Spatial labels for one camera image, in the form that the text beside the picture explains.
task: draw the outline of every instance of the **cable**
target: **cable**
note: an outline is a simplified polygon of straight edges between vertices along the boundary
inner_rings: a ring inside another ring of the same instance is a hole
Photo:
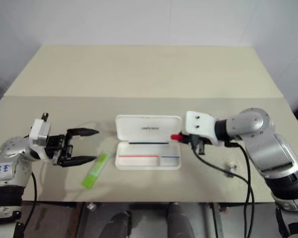
[[[251,230],[252,230],[252,227],[253,227],[253,220],[254,220],[254,210],[255,210],[255,199],[254,199],[254,192],[253,192],[253,189],[251,187],[251,184],[248,180],[246,180],[245,178],[243,178],[242,176],[238,175],[238,174],[235,174],[235,173],[232,173],[230,171],[227,171],[227,170],[224,170],[218,166],[215,166],[207,161],[205,161],[203,158],[201,158],[199,156],[199,154],[196,152],[196,147],[197,147],[197,144],[199,143],[199,136],[198,135],[190,135],[190,141],[191,141],[191,148],[193,150],[193,153],[194,155],[204,164],[206,164],[207,166],[210,166],[211,168],[213,169],[216,169],[218,171],[221,171],[223,173],[226,173],[228,175],[231,175],[231,176],[235,176],[241,180],[243,180],[245,183],[247,183],[247,194],[248,194],[248,191],[250,192],[250,195],[252,197],[252,213],[251,213],[251,222],[250,222],[250,227],[249,227],[249,231],[248,231],[248,234],[247,234],[247,220],[246,220],[246,216],[244,216],[244,237],[245,238],[250,238],[250,235],[251,235]],[[247,154],[245,152],[244,156],[246,155],[246,159],[247,159],[247,170],[248,170],[248,166],[249,166],[249,161],[248,161],[248,157],[247,157]],[[247,204],[249,202],[249,196],[246,196],[246,201],[245,201],[245,204],[244,204],[244,207],[247,207]]]
[[[33,212],[34,212],[34,209],[35,209],[35,206],[36,206],[36,202],[37,202],[37,198],[38,198],[38,189],[37,189],[37,186],[36,186],[36,179],[35,179],[35,175],[34,175],[33,172],[31,173],[31,176],[32,176],[32,179],[33,179],[33,185],[34,185],[34,201],[33,201],[33,205],[32,205],[30,214],[29,214],[29,216],[28,216],[28,219],[27,219],[26,222],[25,222],[24,230],[26,229],[26,227],[28,226],[28,224],[29,224],[29,222],[30,222],[30,219],[31,219],[32,214],[33,214]]]

